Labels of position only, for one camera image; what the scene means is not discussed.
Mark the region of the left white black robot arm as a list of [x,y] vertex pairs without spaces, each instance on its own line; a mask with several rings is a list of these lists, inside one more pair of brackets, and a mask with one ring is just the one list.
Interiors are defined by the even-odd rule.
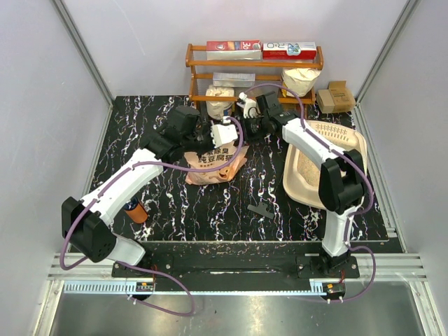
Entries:
[[74,246],[86,259],[104,259],[127,264],[137,277],[146,276],[152,266],[145,249],[133,239],[113,233],[109,225],[149,181],[184,153],[204,154],[218,144],[218,125],[203,119],[193,107],[171,111],[161,126],[147,131],[131,158],[80,200],[68,197],[62,204],[62,252]]

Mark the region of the black bag clip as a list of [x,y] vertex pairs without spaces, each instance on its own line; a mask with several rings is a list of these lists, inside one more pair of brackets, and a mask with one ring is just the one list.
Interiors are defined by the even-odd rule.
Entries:
[[274,214],[268,211],[266,203],[259,202],[258,205],[249,204],[247,209],[270,220],[274,218]]

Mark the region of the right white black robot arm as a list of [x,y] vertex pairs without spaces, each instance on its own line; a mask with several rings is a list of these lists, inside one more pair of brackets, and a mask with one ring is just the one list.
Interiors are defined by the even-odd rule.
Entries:
[[241,124],[248,141],[276,134],[308,157],[320,171],[318,197],[326,210],[321,252],[310,268],[326,277],[338,275],[349,264],[352,247],[349,231],[354,216],[371,187],[363,157],[327,140],[294,111],[285,111],[275,92],[250,98],[239,94]]

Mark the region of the pink cat litter bag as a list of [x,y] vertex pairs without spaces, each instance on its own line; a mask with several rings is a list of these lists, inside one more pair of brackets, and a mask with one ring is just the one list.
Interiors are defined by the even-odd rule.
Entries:
[[224,168],[211,172],[188,172],[185,182],[190,185],[203,186],[231,181],[246,163],[248,149],[248,146],[242,146],[240,152],[231,164],[228,164],[228,161],[237,151],[237,147],[232,143],[222,145],[220,148],[205,153],[201,157],[194,152],[185,153],[184,157],[191,169],[204,170],[224,165]]

